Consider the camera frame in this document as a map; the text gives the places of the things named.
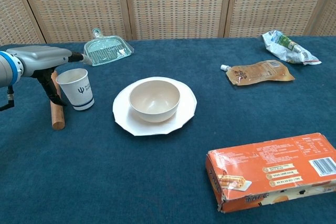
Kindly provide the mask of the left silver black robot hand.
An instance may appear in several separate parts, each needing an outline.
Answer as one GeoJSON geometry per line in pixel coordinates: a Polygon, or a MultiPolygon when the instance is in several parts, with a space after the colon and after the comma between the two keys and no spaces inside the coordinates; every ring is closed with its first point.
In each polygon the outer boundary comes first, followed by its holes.
{"type": "MultiPolygon", "coordinates": [[[[36,78],[45,90],[47,97],[56,105],[66,104],[57,94],[56,87],[51,75],[54,70],[68,62],[83,62],[92,65],[92,61],[85,54],[74,52],[69,49],[53,46],[23,46],[5,50],[17,58],[23,64],[22,77],[36,78]]],[[[13,86],[7,86],[10,94],[13,94],[13,86]]]]}

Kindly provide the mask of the white paper cup blue logo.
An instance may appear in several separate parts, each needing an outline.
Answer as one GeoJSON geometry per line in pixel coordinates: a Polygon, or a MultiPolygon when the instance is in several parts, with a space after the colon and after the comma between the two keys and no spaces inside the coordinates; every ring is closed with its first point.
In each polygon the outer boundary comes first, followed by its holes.
{"type": "Polygon", "coordinates": [[[86,69],[67,70],[56,78],[72,107],[83,111],[93,106],[94,97],[86,69]]]}

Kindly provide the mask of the cream ceramic bowl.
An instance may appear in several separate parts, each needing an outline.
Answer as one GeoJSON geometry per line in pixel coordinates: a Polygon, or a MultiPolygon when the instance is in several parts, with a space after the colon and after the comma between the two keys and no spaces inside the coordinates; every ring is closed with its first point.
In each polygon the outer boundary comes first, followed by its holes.
{"type": "Polygon", "coordinates": [[[180,98],[180,91],[174,84],[164,80],[150,80],[132,89],[129,104],[142,120],[161,123],[175,114],[180,98]]]}

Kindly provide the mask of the woven bamboo screen panel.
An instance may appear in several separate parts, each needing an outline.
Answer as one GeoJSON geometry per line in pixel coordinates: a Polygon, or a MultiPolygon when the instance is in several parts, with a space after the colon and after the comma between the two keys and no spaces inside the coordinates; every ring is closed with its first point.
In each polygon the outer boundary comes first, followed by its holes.
{"type": "Polygon", "coordinates": [[[222,38],[229,0],[127,0],[132,39],[222,38]]]}
{"type": "Polygon", "coordinates": [[[305,36],[336,36],[336,0],[317,0],[305,36]]]}
{"type": "Polygon", "coordinates": [[[0,46],[44,42],[27,0],[0,0],[0,46]]]}
{"type": "Polygon", "coordinates": [[[311,35],[326,0],[228,0],[224,37],[311,35]]]}
{"type": "Polygon", "coordinates": [[[47,43],[84,42],[104,35],[132,38],[127,0],[28,0],[47,43]]]}

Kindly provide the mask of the wooden rolling pin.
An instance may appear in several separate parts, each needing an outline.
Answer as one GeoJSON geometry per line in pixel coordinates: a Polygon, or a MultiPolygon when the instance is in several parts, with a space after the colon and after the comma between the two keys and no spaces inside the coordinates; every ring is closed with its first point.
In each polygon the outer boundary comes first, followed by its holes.
{"type": "MultiPolygon", "coordinates": [[[[59,96],[61,96],[61,92],[60,92],[60,87],[58,85],[58,83],[56,82],[56,78],[58,76],[57,71],[55,70],[52,75],[51,78],[53,80],[53,83],[56,87],[57,90],[57,94],[59,96]]],[[[64,111],[63,111],[63,107],[60,105],[56,105],[53,102],[50,103],[50,111],[51,111],[51,124],[52,124],[52,128],[54,130],[62,130],[65,127],[65,118],[64,118],[64,111]]]]}

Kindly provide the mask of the green dustpan in plastic bag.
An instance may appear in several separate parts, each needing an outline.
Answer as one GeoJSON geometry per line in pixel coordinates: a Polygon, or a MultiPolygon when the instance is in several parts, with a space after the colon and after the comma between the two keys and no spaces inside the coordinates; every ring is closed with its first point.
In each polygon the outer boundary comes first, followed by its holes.
{"type": "Polygon", "coordinates": [[[134,49],[119,36],[104,36],[99,28],[92,30],[94,39],[84,45],[84,54],[93,66],[110,63],[134,53],[134,49]]]}

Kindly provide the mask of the white paper plate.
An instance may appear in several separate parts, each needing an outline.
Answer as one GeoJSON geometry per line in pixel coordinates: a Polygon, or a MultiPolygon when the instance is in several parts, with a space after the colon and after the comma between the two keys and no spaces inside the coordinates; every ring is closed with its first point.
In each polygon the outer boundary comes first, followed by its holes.
{"type": "Polygon", "coordinates": [[[124,130],[130,132],[134,136],[169,134],[181,127],[194,114],[197,105],[197,100],[192,90],[186,84],[166,77],[150,77],[138,80],[126,88],[124,88],[115,98],[112,106],[115,122],[118,123],[124,130]],[[129,104],[129,94],[132,89],[145,81],[164,80],[174,84],[180,91],[180,103],[175,114],[168,120],[161,123],[150,123],[139,118],[132,111],[129,104]]]}

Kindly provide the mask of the blue carpet table cover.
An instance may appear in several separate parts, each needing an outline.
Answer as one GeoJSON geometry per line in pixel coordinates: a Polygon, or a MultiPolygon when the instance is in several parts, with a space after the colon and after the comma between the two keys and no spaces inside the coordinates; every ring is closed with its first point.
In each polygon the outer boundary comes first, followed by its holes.
{"type": "Polygon", "coordinates": [[[320,59],[292,82],[233,86],[221,65],[273,59],[258,38],[134,40],[134,54],[87,67],[95,103],[55,131],[39,82],[14,85],[0,112],[0,224],[336,224],[336,192],[223,214],[208,151],[320,132],[336,147],[336,37],[294,37],[320,59]],[[168,77],[197,99],[182,128],[135,137],[112,104],[129,84],[168,77]]]}

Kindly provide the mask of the brown spout pouch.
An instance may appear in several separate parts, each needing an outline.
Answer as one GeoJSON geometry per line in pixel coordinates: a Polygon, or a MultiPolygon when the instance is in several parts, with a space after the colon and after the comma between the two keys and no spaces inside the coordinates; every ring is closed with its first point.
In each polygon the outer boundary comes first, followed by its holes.
{"type": "Polygon", "coordinates": [[[264,81],[294,81],[288,68],[277,60],[265,60],[252,65],[221,65],[230,82],[236,86],[247,86],[264,81]]]}

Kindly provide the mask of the white green snack bag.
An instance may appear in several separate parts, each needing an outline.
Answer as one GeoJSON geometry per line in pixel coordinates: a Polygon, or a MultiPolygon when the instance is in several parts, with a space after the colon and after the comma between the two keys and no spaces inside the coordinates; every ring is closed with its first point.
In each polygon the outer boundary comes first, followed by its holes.
{"type": "Polygon", "coordinates": [[[310,51],[291,40],[278,30],[271,30],[261,35],[266,49],[274,56],[288,63],[319,65],[321,61],[310,51]]]}

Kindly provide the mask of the orange snack box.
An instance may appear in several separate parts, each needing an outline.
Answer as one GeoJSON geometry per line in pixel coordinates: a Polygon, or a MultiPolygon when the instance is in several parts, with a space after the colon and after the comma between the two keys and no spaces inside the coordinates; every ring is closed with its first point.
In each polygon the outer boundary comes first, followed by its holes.
{"type": "Polygon", "coordinates": [[[205,166],[223,213],[336,191],[336,148],[321,133],[212,150],[205,166]]]}

